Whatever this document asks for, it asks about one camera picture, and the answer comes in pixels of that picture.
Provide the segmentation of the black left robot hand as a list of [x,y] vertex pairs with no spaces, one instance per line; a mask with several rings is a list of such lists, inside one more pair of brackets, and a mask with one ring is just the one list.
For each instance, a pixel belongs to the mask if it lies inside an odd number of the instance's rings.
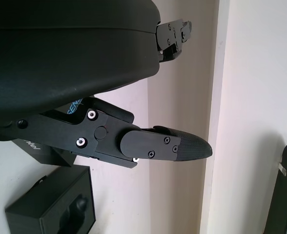
[[142,129],[96,98],[157,74],[191,31],[182,19],[162,23],[150,0],[0,0],[0,141],[58,166],[210,157],[201,137]]

